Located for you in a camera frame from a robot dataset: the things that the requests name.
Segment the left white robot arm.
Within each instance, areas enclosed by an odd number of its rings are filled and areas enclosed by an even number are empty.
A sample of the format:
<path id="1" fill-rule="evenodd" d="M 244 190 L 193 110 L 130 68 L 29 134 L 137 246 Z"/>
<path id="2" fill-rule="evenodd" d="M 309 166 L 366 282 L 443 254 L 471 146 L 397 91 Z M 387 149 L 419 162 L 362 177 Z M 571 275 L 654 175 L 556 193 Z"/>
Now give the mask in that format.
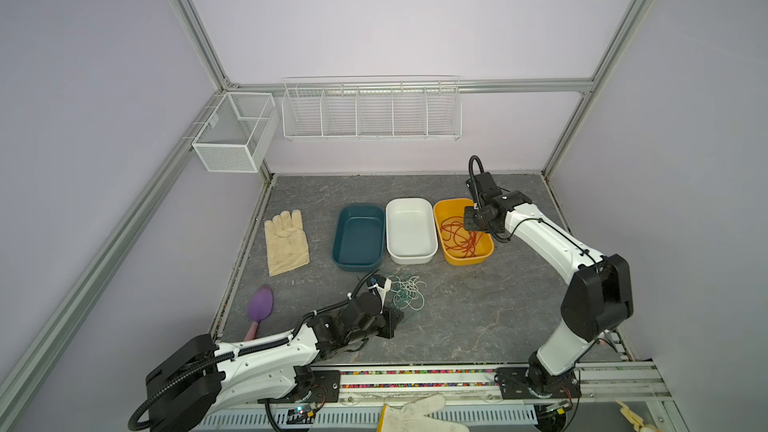
<path id="1" fill-rule="evenodd" d="M 310 311 L 290 330 L 241 342 L 187 341 L 145 378 L 131 431 L 190 431 L 210 413 L 247 402 L 296 401 L 316 384 L 312 366 L 391 339 L 404 314 L 388 304 L 390 279 L 373 271 L 347 297 Z"/>

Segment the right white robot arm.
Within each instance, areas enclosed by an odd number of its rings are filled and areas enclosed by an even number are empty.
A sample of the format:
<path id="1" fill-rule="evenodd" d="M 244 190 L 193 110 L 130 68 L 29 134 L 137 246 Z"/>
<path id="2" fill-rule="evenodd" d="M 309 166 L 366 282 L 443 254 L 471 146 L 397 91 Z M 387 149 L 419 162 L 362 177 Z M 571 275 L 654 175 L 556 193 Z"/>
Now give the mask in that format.
<path id="1" fill-rule="evenodd" d="M 519 380 L 532 395 L 548 397 L 575 379 L 577 362 L 605 332 L 632 317 L 630 266 L 622 256 L 605 255 L 572 236 L 524 193 L 498 186 L 479 156 L 469 158 L 468 174 L 473 204 L 464 208 L 464 228 L 499 243 L 522 240 L 567 285 L 560 323 L 532 353 Z"/>

